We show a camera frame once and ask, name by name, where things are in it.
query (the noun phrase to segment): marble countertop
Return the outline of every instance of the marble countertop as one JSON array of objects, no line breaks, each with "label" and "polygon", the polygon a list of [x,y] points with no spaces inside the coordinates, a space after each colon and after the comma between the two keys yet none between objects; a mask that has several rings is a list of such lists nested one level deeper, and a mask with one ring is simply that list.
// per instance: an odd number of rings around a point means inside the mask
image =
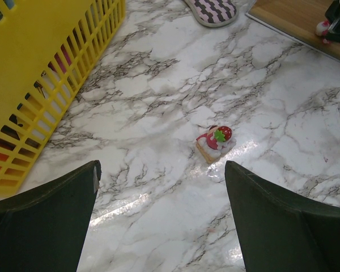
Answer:
[{"label": "marble countertop", "polygon": [[[181,0],[128,0],[22,187],[100,160],[78,271],[245,271],[227,160],[340,206],[340,63],[247,18],[250,2],[209,29]],[[237,145],[208,165],[195,139],[214,124]]]}]

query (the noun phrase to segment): striped oven mitt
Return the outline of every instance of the striped oven mitt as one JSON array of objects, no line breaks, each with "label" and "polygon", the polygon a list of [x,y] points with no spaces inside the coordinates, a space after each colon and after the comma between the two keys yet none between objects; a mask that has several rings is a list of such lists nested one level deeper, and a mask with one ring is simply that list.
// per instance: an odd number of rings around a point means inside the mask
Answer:
[{"label": "striped oven mitt", "polygon": [[230,0],[185,0],[196,20],[206,27],[222,27],[232,23],[237,7]]}]

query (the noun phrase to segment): red strawberry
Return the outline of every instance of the red strawberry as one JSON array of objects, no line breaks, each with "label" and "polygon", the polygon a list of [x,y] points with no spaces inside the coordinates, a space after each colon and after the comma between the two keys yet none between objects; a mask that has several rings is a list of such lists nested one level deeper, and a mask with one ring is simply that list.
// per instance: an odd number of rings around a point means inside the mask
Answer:
[{"label": "red strawberry", "polygon": [[220,126],[218,127],[219,131],[221,131],[224,134],[224,139],[228,141],[232,137],[232,130],[230,127],[227,126]]}]

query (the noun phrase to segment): wooden board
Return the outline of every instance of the wooden board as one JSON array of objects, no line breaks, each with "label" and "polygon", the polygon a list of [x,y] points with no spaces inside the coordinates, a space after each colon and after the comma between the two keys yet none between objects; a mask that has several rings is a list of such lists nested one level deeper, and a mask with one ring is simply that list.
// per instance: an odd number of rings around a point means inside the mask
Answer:
[{"label": "wooden board", "polygon": [[325,11],[333,0],[257,0],[248,12],[274,27],[340,60],[340,44],[322,43],[315,35],[316,25],[325,20]]}]

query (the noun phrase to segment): marble surface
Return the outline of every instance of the marble surface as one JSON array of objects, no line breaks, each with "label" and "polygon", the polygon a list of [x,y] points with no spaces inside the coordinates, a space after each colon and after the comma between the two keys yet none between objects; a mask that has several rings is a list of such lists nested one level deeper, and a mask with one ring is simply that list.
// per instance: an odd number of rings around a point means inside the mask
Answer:
[{"label": "marble surface", "polygon": [[[245,16],[199,25],[181,0],[128,0],[127,19],[22,190],[99,159],[78,271],[245,271],[224,165],[340,206],[340,63]],[[195,139],[233,128],[208,165]]]}]

